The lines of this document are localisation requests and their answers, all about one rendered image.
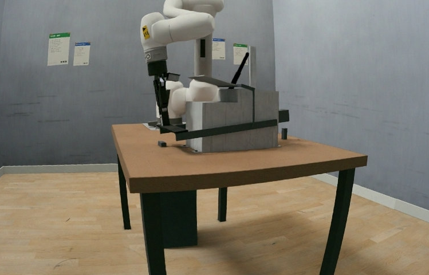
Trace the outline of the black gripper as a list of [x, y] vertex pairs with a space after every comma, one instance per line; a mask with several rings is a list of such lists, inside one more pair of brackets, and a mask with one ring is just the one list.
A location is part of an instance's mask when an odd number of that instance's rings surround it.
[[[147, 64], [148, 66], [148, 75], [154, 76], [154, 88], [156, 95], [157, 106], [159, 107], [159, 116], [160, 123], [162, 118], [162, 123], [164, 125], [170, 125], [169, 115], [168, 115], [168, 101], [167, 101], [167, 91], [166, 91], [166, 81], [163, 80], [163, 74], [167, 73], [167, 63], [165, 61], [157, 61]], [[156, 85], [156, 86], [155, 86]]]

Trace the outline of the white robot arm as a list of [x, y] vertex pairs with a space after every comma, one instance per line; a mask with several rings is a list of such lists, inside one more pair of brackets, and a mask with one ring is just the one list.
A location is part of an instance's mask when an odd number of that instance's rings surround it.
[[[166, 0], [163, 13], [145, 15], [140, 36], [145, 63], [167, 60], [166, 45], [195, 40], [194, 76], [212, 77], [212, 33], [215, 16], [224, 8], [223, 0]], [[179, 82], [180, 74], [164, 73], [170, 124], [182, 124], [186, 101], [218, 101], [216, 85], [192, 80], [189, 88]], [[178, 81], [178, 82], [177, 82]]]

